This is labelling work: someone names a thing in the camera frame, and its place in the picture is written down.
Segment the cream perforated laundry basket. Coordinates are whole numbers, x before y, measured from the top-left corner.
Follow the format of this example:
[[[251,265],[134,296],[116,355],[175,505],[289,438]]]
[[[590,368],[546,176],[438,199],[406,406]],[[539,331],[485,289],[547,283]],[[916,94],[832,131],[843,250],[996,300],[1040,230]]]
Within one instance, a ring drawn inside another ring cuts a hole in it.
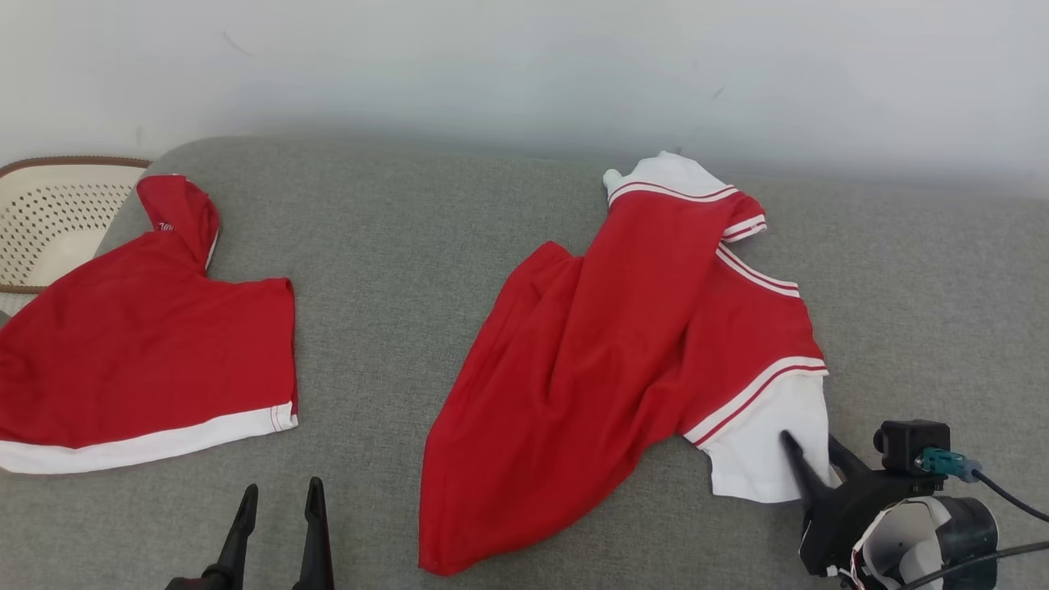
[[[150,165],[67,156],[0,167],[0,293],[37,295],[89,261]]]

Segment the red shorts white trim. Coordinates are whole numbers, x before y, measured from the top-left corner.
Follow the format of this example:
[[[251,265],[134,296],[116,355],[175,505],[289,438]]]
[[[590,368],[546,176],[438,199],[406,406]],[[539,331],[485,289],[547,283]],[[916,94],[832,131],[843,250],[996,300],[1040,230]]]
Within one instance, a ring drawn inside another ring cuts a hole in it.
[[[211,279],[220,213],[191,180],[136,194],[149,231],[0,328],[0,470],[91,473],[299,425],[292,281]]]

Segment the red basketball jersey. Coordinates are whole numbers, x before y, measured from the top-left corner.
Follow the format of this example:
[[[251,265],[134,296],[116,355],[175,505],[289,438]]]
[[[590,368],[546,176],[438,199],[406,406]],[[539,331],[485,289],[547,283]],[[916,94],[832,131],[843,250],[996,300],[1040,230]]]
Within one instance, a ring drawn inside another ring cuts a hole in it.
[[[425,444],[419,565],[459,574],[560,533],[680,436],[712,492],[801,497],[782,431],[828,485],[828,366],[798,285],[738,258],[765,209],[663,151],[602,180],[587,253],[544,243],[517,266]]]

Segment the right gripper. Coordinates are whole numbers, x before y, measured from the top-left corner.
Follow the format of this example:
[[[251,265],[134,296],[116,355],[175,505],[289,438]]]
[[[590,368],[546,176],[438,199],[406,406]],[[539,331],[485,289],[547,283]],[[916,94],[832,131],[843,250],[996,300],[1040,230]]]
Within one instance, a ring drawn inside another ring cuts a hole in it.
[[[831,466],[827,475],[818,475],[793,434],[782,431],[780,443],[805,508],[799,559],[810,575],[825,576],[831,566],[849,568],[851,547],[883,509],[943,489],[941,475],[870,471],[866,463],[832,434],[828,436]]]

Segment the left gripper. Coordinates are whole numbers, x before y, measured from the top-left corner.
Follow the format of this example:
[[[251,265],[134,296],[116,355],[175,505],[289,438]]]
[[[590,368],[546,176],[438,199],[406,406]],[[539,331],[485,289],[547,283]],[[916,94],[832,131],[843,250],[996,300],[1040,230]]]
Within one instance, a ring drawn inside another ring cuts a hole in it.
[[[258,486],[248,485],[232,526],[226,534],[220,556],[205,568],[200,578],[169,580],[164,590],[243,590],[247,543],[255,529],[257,503]],[[325,485],[320,478],[311,478],[304,517],[307,521],[307,535],[299,580],[293,585],[293,590],[334,590],[329,515]]]

